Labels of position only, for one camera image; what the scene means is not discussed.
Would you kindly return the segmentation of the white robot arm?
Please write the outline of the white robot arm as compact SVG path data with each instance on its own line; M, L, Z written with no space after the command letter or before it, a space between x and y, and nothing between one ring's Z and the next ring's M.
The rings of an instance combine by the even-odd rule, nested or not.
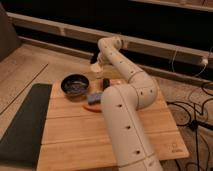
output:
M116 162L119 171L163 171L137 113L155 101L158 88L143 69L119 52L122 44L119 37L98 41L98 60L107 59L126 80L106 88L101 96Z

